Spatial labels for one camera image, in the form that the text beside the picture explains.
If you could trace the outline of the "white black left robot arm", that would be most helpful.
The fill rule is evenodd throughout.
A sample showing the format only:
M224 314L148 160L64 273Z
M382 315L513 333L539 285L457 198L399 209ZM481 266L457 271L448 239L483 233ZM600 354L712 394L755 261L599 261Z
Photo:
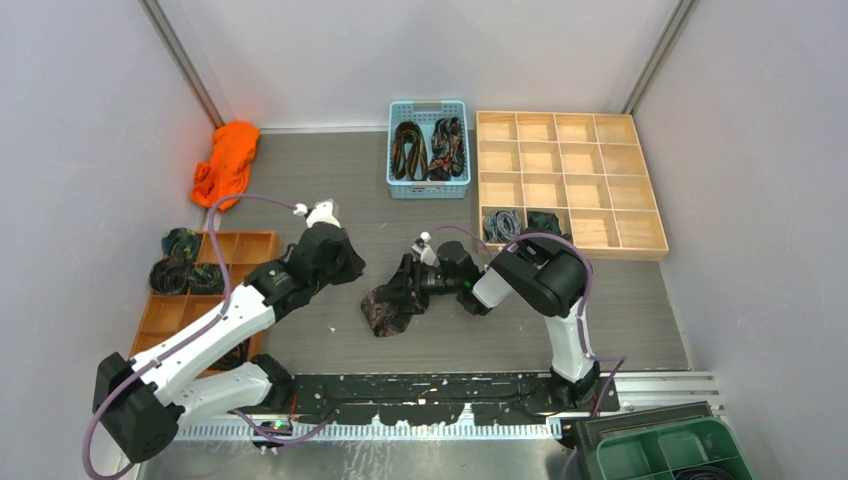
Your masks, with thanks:
M328 285L359 278L364 260L338 220L338 207L323 200L292 208L306 229L291 252L260 264L236 287L227 286L218 306L177 334L129 359L114 352L100 361L93 420L85 434L83 460L102 426L131 465L157 456L179 431L199 420L247 406L269 413L292 397L288 373L270 356L258 355L238 368L204 377L224 354L310 303Z

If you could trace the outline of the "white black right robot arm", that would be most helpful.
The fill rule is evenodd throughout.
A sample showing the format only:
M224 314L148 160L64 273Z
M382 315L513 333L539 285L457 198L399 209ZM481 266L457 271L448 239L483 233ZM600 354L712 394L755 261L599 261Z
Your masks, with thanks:
M600 362L583 325L592 274L585 255L552 233L526 231L484 267L461 242L433 248L428 233L422 233L390 280L361 308L374 335L388 337L404 332L434 296L452 296L467 313L485 316L517 294L545 319L556 400L577 411L592 400L600 379Z

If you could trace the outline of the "light wooden compartment tray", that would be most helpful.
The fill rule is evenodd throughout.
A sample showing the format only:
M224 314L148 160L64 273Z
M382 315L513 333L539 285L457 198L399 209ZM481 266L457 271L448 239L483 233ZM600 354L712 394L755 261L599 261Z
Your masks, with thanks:
M659 260L669 246L629 115L480 111L478 234L499 209L555 213L591 258Z

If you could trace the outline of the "brown paisley patterned tie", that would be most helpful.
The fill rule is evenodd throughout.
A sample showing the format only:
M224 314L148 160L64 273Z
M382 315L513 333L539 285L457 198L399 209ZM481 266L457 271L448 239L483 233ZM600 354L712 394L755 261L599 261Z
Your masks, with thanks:
M404 333L413 317L424 314L429 305L425 294L379 286L360 302L360 310L373 335L385 338Z

